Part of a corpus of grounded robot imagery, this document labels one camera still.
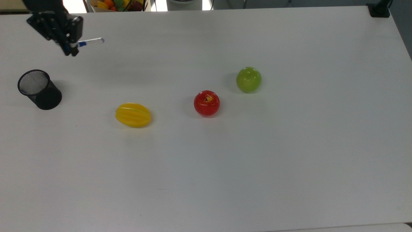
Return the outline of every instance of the table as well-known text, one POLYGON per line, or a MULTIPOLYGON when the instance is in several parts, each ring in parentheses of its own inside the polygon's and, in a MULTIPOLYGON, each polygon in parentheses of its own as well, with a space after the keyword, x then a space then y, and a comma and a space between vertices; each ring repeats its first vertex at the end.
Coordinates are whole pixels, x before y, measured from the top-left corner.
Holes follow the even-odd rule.
POLYGON ((26 12, 28 11, 21 0, 2 0, 0 2, 0 12, 26 12))
POLYGON ((412 62, 367 7, 84 14, 76 57, 0 16, 0 230, 258 232, 412 221, 412 62), (253 66, 253 94, 236 73, 253 66), (42 111, 28 70, 62 91, 42 111), (194 96, 221 99, 213 118, 194 96), (145 128, 115 119, 136 102, 145 128))

